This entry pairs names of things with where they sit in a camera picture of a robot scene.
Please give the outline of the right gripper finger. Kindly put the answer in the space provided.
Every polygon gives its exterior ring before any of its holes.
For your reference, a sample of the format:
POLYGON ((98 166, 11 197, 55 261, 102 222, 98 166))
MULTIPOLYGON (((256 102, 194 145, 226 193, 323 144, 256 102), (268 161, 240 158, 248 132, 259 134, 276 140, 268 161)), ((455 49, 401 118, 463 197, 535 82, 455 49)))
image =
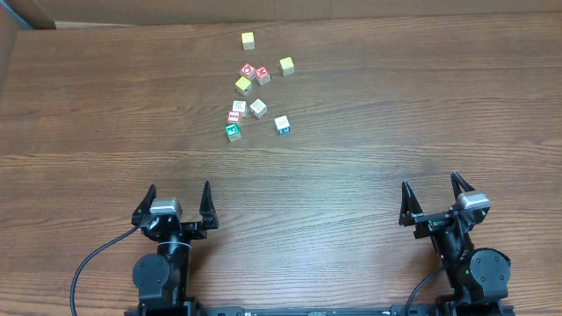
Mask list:
POLYGON ((401 226, 413 226, 417 223, 418 218, 422 217, 424 212, 409 185, 408 181, 401 184, 401 207, 399 224, 401 226))
POLYGON ((454 198, 460 194, 474 191, 474 188, 455 170, 450 175, 454 198))

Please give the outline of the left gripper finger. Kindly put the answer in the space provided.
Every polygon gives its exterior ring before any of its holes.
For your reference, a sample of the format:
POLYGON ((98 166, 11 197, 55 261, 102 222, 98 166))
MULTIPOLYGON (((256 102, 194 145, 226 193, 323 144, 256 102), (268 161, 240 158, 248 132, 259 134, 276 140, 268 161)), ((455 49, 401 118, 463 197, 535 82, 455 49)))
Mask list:
POLYGON ((139 226, 144 218, 145 215, 149 214, 150 206, 153 200, 156 198, 156 187, 154 184, 151 184, 147 194, 141 200, 139 205, 133 211, 131 217, 131 224, 134 226, 139 226))
POLYGON ((214 208, 212 189, 209 181, 205 182, 200 201, 199 214, 202 217, 202 223, 205 230, 219 228, 219 219, 214 208))

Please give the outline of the white and blue block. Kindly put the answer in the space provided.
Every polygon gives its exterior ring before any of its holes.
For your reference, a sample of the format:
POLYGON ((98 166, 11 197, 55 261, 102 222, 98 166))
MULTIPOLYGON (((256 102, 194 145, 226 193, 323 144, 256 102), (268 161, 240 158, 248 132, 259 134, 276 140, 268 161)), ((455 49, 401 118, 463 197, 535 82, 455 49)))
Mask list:
POLYGON ((279 135, 285 134, 291 131, 291 126, 289 120, 286 116, 281 116, 274 119, 274 123, 279 135))

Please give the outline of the white patterned wooden block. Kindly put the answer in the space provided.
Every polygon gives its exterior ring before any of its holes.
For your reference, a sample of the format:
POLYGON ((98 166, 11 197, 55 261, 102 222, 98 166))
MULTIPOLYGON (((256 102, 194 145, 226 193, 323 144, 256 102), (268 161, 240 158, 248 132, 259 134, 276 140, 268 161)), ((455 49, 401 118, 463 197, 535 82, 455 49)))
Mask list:
POLYGON ((249 106, 249 109, 257 119, 260 119, 262 116, 266 114, 267 105, 261 99, 258 98, 249 106))

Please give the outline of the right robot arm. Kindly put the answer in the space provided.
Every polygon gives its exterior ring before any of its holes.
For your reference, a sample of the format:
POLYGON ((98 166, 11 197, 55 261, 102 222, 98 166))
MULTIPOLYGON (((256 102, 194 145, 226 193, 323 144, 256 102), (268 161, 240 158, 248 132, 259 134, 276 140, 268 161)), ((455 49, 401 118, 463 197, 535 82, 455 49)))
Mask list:
POLYGON ((458 172, 453 172, 450 179, 454 204, 444 212, 432 214, 424 213, 408 182, 401 185, 399 224, 412 226, 416 239, 431 239, 443 266, 422 279, 405 305, 393 308, 393 314, 513 315, 515 308, 502 304, 508 297, 510 259, 493 248, 476 248, 469 236, 488 214, 489 198, 458 172), (433 305, 415 305, 416 294, 440 273, 447 276, 451 293, 438 296, 433 305))

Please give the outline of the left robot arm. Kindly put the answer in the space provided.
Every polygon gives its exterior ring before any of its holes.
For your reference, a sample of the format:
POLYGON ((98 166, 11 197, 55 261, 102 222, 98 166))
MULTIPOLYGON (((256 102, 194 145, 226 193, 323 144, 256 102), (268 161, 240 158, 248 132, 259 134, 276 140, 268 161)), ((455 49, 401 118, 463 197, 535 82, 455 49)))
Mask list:
POLYGON ((176 198, 158 198, 151 185, 133 212, 132 224, 156 243, 154 254, 135 263, 132 279, 138 290, 138 315, 205 315, 205 308, 187 296, 191 243, 207 238, 219 227, 212 190, 205 183, 199 206, 201 220, 183 222, 183 210, 176 198))

